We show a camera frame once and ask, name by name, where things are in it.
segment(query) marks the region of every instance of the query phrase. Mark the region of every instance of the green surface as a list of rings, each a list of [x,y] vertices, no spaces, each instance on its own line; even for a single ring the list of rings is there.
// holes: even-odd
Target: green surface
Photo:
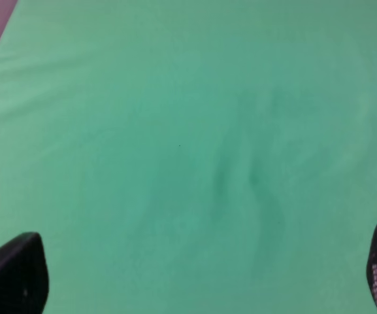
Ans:
[[[47,314],[375,313],[377,1],[21,0],[0,245]]]

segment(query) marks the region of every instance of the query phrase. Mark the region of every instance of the green sheet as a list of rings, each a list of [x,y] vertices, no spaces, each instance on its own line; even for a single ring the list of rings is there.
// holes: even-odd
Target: green sheet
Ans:
[[[46,314],[375,313],[377,1],[21,0],[0,245]]]

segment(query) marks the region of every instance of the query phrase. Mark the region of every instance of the green fabric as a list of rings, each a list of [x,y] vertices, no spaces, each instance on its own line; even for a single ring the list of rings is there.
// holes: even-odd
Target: green fabric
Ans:
[[[377,1],[21,0],[0,245],[47,314],[375,313]]]

